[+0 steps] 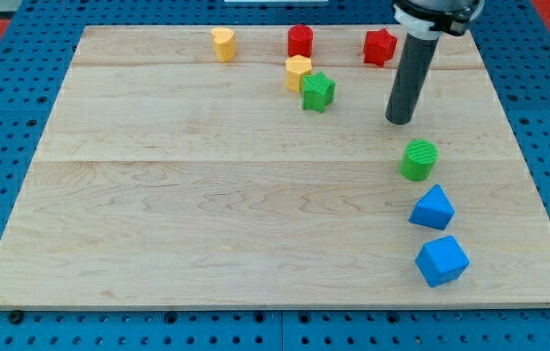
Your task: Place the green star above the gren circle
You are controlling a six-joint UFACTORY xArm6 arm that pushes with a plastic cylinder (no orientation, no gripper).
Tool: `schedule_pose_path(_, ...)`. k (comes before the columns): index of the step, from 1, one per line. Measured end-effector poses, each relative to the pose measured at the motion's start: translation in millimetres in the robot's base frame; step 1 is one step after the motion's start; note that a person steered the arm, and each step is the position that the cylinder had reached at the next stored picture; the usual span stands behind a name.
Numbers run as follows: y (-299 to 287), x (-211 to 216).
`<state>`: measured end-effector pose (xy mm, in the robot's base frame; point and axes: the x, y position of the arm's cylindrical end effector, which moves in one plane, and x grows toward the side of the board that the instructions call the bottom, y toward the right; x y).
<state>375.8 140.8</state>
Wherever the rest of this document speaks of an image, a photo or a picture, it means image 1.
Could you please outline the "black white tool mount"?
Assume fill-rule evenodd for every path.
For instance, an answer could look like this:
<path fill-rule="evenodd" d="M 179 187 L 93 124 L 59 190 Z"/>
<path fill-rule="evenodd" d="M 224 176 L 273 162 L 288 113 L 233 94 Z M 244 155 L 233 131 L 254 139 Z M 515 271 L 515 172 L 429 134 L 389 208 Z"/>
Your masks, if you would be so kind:
<path fill-rule="evenodd" d="M 462 36 L 479 17 L 484 0 L 393 0 L 394 19 L 414 38 Z"/>

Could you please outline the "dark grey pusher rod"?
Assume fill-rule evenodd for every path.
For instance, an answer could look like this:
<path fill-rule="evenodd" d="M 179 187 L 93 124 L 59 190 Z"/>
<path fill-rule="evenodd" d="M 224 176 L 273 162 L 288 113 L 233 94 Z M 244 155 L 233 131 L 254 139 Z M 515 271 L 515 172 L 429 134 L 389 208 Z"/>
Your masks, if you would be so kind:
<path fill-rule="evenodd" d="M 391 124 L 406 125 L 411 121 L 438 42 L 406 36 L 385 111 Z"/>

